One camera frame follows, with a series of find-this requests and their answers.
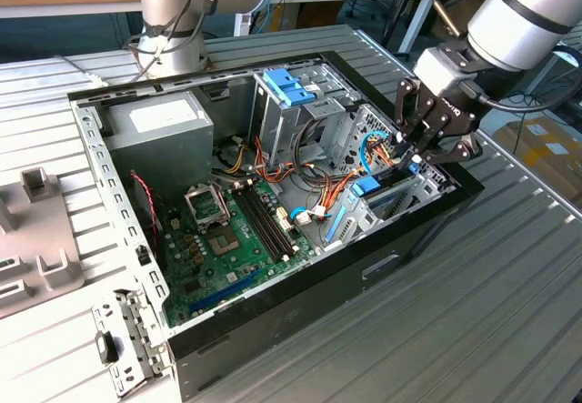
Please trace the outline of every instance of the slotted metal surface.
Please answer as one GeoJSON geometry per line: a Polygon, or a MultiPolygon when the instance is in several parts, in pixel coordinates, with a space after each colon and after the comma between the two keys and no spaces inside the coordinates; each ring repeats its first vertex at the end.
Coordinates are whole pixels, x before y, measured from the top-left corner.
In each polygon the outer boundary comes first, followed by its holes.
{"type": "MultiPolygon", "coordinates": [[[[217,67],[335,50],[394,99],[402,72],[346,26],[210,41],[217,67]]],[[[75,61],[113,83],[124,52],[75,61]]],[[[0,321],[6,401],[115,401],[90,306],[131,287],[64,93],[90,83],[55,59],[0,66],[0,183],[58,174],[87,285],[0,321]]],[[[582,388],[580,218],[484,140],[486,186],[421,258],[241,368],[201,402],[569,401],[582,388]]],[[[170,378],[131,401],[178,401],[170,378]]]]}

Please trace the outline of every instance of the gray plastic part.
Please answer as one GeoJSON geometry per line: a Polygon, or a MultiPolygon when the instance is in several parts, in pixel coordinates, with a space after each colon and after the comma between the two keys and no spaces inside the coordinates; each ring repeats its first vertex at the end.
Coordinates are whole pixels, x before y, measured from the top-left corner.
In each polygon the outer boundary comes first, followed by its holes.
{"type": "Polygon", "coordinates": [[[75,270],[74,265],[70,265],[66,252],[60,248],[59,254],[61,261],[52,266],[48,265],[42,256],[36,257],[38,274],[45,281],[46,289],[50,291],[66,285],[76,278],[77,271],[75,270]]]}
{"type": "Polygon", "coordinates": [[[8,259],[0,260],[0,282],[11,277],[20,276],[28,269],[20,256],[9,257],[8,259]]]}
{"type": "Polygon", "coordinates": [[[6,203],[0,196],[0,234],[4,235],[15,229],[15,220],[6,203]]]}
{"type": "Polygon", "coordinates": [[[20,184],[29,203],[41,201],[55,195],[55,187],[43,168],[27,169],[20,172],[20,184]]]}
{"type": "Polygon", "coordinates": [[[0,286],[0,307],[12,305],[30,300],[33,296],[32,289],[21,278],[14,282],[0,286]]]}
{"type": "Polygon", "coordinates": [[[56,176],[42,168],[0,186],[12,230],[0,236],[0,318],[61,296],[84,283],[56,176]]]}

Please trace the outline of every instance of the red wire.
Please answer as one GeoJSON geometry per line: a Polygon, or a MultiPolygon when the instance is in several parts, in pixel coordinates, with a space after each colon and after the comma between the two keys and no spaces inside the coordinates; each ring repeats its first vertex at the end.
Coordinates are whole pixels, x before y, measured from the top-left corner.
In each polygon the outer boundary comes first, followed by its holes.
{"type": "Polygon", "coordinates": [[[130,173],[130,176],[139,182],[139,184],[144,189],[145,194],[147,195],[147,200],[149,201],[149,210],[152,213],[152,229],[154,230],[154,249],[156,249],[157,248],[156,210],[154,209],[154,199],[152,198],[152,193],[150,192],[149,187],[147,186],[146,182],[142,179],[142,177],[138,176],[136,173],[130,173]]]}

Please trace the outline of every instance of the metal bracket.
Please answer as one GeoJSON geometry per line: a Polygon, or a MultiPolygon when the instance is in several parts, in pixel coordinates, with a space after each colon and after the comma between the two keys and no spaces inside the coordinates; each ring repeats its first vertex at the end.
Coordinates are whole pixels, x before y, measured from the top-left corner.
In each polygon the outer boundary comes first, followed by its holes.
{"type": "Polygon", "coordinates": [[[423,158],[431,164],[445,164],[450,162],[464,162],[474,157],[481,156],[483,148],[475,138],[475,133],[470,133],[461,137],[455,146],[444,153],[426,151],[423,158]]]}
{"type": "Polygon", "coordinates": [[[171,366],[166,340],[146,295],[115,291],[91,308],[99,357],[124,397],[171,366]]]}

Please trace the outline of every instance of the white connector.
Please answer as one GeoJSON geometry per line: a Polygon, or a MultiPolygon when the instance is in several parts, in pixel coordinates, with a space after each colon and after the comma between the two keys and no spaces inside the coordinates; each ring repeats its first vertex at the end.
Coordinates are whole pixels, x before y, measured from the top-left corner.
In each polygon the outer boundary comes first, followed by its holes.
{"type": "Polygon", "coordinates": [[[314,214],[316,217],[324,217],[326,215],[326,207],[317,205],[313,208],[311,213],[314,214]]]}
{"type": "Polygon", "coordinates": [[[295,217],[295,222],[300,226],[304,226],[306,224],[309,224],[311,222],[311,216],[309,215],[309,212],[304,210],[303,212],[299,213],[295,217]]]}

